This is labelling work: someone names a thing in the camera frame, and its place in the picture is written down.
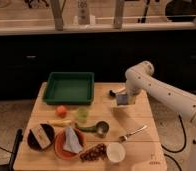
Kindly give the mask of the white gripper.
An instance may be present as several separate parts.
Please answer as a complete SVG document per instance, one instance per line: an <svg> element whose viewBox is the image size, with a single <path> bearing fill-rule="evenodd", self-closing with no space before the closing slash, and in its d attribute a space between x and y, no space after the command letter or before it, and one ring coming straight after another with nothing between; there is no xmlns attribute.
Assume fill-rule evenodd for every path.
<svg viewBox="0 0 196 171"><path fill-rule="evenodd" d="M125 83L126 92L128 94L128 105L135 105L136 104L136 96L140 94L141 89L137 87L134 83L130 80L126 80ZM116 95L113 97L116 106L123 105L123 97L121 95Z"/></svg>

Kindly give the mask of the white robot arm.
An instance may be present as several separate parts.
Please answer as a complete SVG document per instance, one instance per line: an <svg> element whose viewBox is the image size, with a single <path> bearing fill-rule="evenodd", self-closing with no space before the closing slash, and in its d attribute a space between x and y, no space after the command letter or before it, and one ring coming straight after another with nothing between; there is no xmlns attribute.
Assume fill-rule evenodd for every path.
<svg viewBox="0 0 196 171"><path fill-rule="evenodd" d="M145 90L153 98L195 126L193 139L196 142L196 95L176 88L152 77L154 66L143 61L125 71L125 86L113 91L118 105L128 105L130 99ZM196 171L196 144L191 147L187 171Z"/></svg>

